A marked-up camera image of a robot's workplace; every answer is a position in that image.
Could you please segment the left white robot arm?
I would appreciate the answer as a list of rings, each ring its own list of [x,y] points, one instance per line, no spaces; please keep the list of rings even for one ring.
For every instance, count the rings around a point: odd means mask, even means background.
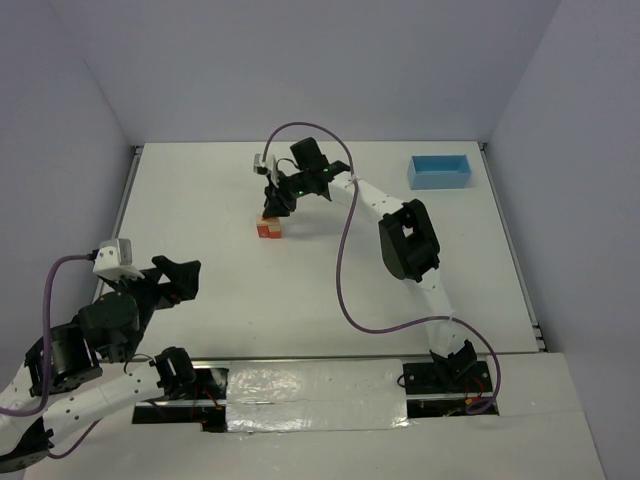
[[[131,362],[155,312],[196,298],[201,263],[159,255],[138,270],[113,247],[82,255],[110,288],[67,323],[52,326],[58,269],[51,267],[43,298],[43,334],[1,394],[1,471],[24,470],[53,457],[69,435],[90,432],[104,417],[138,402],[177,399],[195,386],[191,358],[168,347],[137,368]]]

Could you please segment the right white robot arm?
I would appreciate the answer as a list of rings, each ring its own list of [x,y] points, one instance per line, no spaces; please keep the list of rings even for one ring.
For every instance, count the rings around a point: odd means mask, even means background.
[[[350,161],[329,161],[312,138],[290,147],[289,160],[297,172],[279,170],[273,155],[254,156],[253,171],[267,178],[263,214],[268,218],[288,217],[297,200],[314,194],[349,208],[343,230],[347,234],[355,214],[362,207],[377,224],[381,257],[387,271],[397,280],[418,287],[429,305],[427,344],[434,363],[436,381],[452,388],[477,362],[471,341],[454,321],[454,309],[440,276],[441,247],[423,202],[392,197],[355,175]]]

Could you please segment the blue plastic bin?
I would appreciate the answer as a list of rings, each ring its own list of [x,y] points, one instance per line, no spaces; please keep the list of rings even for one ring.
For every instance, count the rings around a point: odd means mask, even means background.
[[[466,155],[412,156],[407,177],[412,190],[464,189],[471,168]]]

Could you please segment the plain red cube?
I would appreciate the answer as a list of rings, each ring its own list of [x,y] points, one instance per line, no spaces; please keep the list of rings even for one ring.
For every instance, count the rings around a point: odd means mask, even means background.
[[[258,236],[260,238],[269,238],[270,237],[270,227],[268,225],[258,225],[257,226]]]

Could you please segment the natural wood rectangular block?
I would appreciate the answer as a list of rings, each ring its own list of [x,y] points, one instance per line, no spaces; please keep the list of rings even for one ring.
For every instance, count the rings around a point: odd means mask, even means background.
[[[258,215],[256,217],[256,225],[269,228],[279,228],[280,219],[278,217],[263,217],[261,215]]]

